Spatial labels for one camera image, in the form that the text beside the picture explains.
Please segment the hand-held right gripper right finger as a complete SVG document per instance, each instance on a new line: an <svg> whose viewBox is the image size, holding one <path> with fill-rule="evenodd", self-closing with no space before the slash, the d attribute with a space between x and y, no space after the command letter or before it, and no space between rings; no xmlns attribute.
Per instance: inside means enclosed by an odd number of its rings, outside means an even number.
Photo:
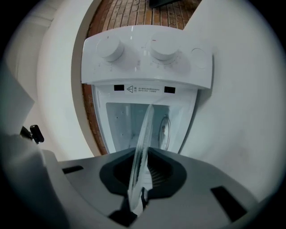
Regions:
<svg viewBox="0 0 286 229"><path fill-rule="evenodd" d="M138 218L140 229L224 229L247 223L258 202L250 191L215 166L160 149L148 161L159 185Z"/></svg>

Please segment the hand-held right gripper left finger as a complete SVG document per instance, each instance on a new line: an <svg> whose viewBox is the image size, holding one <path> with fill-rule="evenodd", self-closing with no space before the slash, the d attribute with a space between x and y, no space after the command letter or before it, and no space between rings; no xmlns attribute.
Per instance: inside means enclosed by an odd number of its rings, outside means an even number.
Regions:
<svg viewBox="0 0 286 229"><path fill-rule="evenodd" d="M135 149L86 159L61 161L73 188L102 215L129 227L135 220L127 197Z"/></svg>

